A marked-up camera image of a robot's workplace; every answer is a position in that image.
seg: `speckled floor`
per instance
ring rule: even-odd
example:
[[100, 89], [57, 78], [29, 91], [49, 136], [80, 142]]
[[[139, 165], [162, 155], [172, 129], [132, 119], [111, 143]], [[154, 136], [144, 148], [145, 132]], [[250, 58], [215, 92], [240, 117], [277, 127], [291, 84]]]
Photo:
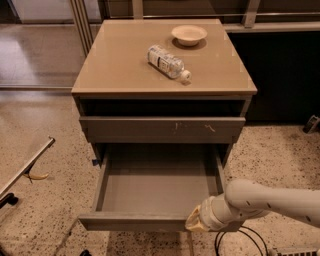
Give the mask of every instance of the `speckled floor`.
[[[8, 255], [215, 255], [216, 233], [134, 233], [86, 231], [77, 220], [90, 211], [99, 168], [78, 123], [70, 95], [44, 92], [0, 94], [0, 187], [53, 136], [56, 143], [35, 164], [42, 181], [21, 177], [10, 189], [15, 206], [0, 210], [0, 245]], [[248, 178], [264, 185], [320, 188], [320, 134], [300, 126], [249, 126], [234, 146], [226, 178]], [[250, 220], [268, 248], [317, 246], [320, 230], [270, 213]], [[224, 236], [221, 255], [259, 255], [241, 233]]]

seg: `closed drawer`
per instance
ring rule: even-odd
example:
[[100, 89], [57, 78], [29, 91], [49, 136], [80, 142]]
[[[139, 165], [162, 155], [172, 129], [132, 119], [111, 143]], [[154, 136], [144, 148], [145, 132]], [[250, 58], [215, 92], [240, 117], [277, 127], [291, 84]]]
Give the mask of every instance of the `closed drawer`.
[[80, 117], [91, 143], [235, 143], [243, 117]]

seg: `bottle cap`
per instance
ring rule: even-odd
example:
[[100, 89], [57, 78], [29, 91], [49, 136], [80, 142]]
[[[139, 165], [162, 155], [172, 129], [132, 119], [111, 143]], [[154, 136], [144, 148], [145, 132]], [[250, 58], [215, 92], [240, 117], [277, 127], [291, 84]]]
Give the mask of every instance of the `bottle cap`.
[[191, 72], [189, 70], [184, 70], [184, 71], [182, 71], [181, 76], [180, 76], [181, 82], [182, 83], [189, 82], [189, 81], [191, 81], [191, 77], [192, 77]]

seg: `black cable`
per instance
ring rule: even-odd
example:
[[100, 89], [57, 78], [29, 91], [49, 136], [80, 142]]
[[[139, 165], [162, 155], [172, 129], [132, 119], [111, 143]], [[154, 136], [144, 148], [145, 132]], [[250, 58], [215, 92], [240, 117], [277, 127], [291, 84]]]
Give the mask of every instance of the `black cable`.
[[255, 233], [255, 234], [260, 238], [260, 240], [262, 241], [263, 246], [264, 246], [264, 249], [266, 250], [266, 255], [268, 255], [267, 244], [265, 243], [265, 241], [264, 241], [263, 238], [259, 235], [258, 232], [254, 231], [252, 228], [249, 228], [249, 227], [246, 227], [246, 226], [241, 226], [240, 228], [245, 228], [245, 229], [248, 229], [248, 230], [250, 230], [251, 232]]
[[[268, 248], [267, 248], [267, 245], [265, 243], [265, 241], [263, 240], [263, 238], [256, 232], [254, 231], [253, 229], [251, 228], [248, 228], [248, 227], [245, 227], [245, 226], [241, 226], [240, 228], [244, 228], [244, 229], [247, 229], [251, 232], [253, 232], [254, 234], [256, 234], [262, 241], [263, 245], [264, 245], [264, 248], [265, 248], [265, 252], [266, 252], [266, 256], [268, 256]], [[255, 246], [258, 248], [261, 256], [263, 256], [263, 252], [261, 250], [261, 248], [259, 247], [259, 245], [257, 244], [257, 242], [249, 235], [247, 234], [246, 232], [242, 231], [242, 230], [238, 230], [240, 233], [244, 234], [245, 236], [247, 236], [254, 244]], [[219, 256], [219, 248], [220, 248], [220, 244], [221, 244], [221, 241], [222, 241], [222, 238], [225, 236], [227, 232], [219, 232], [217, 235], [216, 235], [216, 238], [214, 240], [214, 249], [215, 249], [215, 253], [217, 256]]]
[[216, 255], [219, 256], [219, 248], [220, 248], [220, 244], [221, 244], [221, 241], [222, 241], [222, 238], [225, 236], [225, 234], [227, 234], [227, 232], [219, 232], [215, 238], [215, 241], [214, 241], [214, 248], [215, 248], [215, 251], [216, 251]]
[[255, 246], [258, 248], [261, 256], [263, 256], [263, 253], [262, 253], [262, 251], [261, 251], [261, 248], [259, 247], [259, 245], [257, 244], [257, 242], [256, 242], [250, 235], [248, 235], [246, 232], [244, 232], [244, 231], [242, 231], [242, 230], [238, 230], [238, 231], [239, 231], [240, 233], [246, 235], [246, 236], [255, 244]]

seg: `cabinet top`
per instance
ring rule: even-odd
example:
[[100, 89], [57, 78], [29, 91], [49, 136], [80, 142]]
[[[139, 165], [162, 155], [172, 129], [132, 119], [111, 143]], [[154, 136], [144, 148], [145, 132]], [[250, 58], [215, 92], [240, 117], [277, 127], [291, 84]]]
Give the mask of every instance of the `cabinet top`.
[[[181, 46], [171, 35], [179, 25], [197, 25], [208, 35], [198, 45]], [[150, 46], [159, 44], [184, 61], [192, 73], [183, 85], [152, 67]], [[72, 89], [74, 96], [253, 95], [250, 75], [218, 19], [106, 20]]]

